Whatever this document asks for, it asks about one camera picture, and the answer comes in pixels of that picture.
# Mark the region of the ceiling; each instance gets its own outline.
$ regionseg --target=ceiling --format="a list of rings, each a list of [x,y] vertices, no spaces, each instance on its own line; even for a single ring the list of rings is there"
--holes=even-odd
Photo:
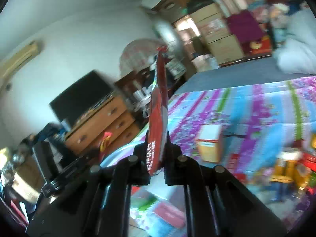
[[[0,13],[0,60],[40,29],[81,11],[141,0],[8,0]]]

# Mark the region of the red snack bag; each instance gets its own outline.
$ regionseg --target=red snack bag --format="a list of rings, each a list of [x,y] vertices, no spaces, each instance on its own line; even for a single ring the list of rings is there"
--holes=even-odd
[[[243,173],[234,173],[236,166],[238,164],[239,158],[240,158],[239,154],[237,153],[231,154],[226,168],[229,172],[233,174],[234,177],[236,177],[237,180],[245,184],[247,182],[246,175]]]
[[[307,153],[303,153],[303,158],[300,160],[300,163],[311,170],[316,171],[316,157]]]
[[[165,51],[165,47],[162,47],[158,52],[156,74],[150,99],[146,166],[151,176],[161,167],[167,139],[168,89],[163,51]]]

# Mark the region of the yellow box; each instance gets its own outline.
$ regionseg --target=yellow box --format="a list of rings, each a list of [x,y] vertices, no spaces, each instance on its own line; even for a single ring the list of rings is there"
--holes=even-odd
[[[218,163],[222,157],[222,125],[205,124],[196,137],[202,160]]]
[[[295,179],[295,166],[301,155],[301,151],[298,148],[285,147],[276,157],[277,160],[270,181],[281,183],[293,182]]]
[[[294,182],[297,187],[301,187],[304,182],[309,182],[312,170],[301,163],[297,163],[294,171]]]
[[[201,9],[199,9],[196,12],[193,12],[190,17],[193,19],[194,23],[198,23],[201,20],[212,16],[216,13],[221,13],[222,14],[222,10],[219,7],[219,5],[217,3],[212,3],[210,5],[207,5]]]

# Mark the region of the stacked cardboard boxes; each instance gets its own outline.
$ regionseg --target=stacked cardboard boxes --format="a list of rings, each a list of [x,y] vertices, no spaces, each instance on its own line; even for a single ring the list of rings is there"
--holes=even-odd
[[[207,47],[222,64],[244,57],[235,35],[231,35],[225,17],[217,3],[207,5],[191,14]]]

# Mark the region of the black television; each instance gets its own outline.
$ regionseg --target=black television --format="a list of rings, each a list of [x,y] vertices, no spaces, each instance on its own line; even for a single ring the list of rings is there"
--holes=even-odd
[[[82,114],[112,91],[113,88],[93,70],[64,90],[49,105],[60,122],[66,119],[73,126]]]

